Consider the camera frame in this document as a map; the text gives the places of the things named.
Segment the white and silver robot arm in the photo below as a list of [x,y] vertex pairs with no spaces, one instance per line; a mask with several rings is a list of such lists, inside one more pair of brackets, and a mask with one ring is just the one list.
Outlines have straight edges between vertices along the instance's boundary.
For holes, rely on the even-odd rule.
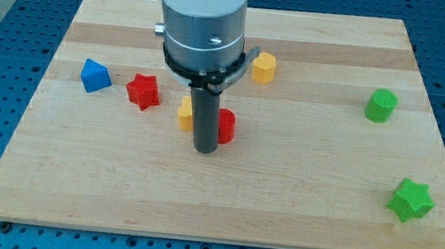
[[248,0],[161,1],[164,58],[176,76],[199,85],[241,65]]

